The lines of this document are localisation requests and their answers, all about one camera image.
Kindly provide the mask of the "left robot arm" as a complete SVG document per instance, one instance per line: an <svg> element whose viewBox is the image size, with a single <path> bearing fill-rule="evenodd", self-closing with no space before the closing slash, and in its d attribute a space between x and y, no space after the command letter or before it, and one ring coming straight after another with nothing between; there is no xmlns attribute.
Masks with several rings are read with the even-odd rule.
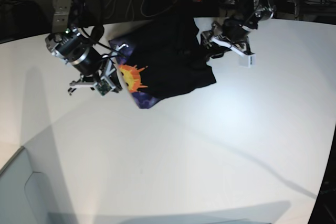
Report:
<svg viewBox="0 0 336 224"><path fill-rule="evenodd" d="M206 49L206 60L221 58L227 52L238 55L243 67L256 64L249 34L258 29L260 21L271 19L275 12L273 0L236 0L236 9L222 23L212 22L211 29L201 33L201 45Z"/></svg>

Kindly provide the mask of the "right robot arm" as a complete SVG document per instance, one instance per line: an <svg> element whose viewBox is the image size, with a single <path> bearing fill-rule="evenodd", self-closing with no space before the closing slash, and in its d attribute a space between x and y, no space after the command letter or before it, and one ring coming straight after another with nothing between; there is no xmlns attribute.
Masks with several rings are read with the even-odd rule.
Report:
<svg viewBox="0 0 336 224"><path fill-rule="evenodd" d="M96 23L90 35L84 36L79 30L85 22L85 0L54 0L54 15L51 33L45 43L48 51L56 58L70 63L83 77L92 78L101 85L99 71L102 70L103 56L95 49L103 36L104 2L100 7Z"/></svg>

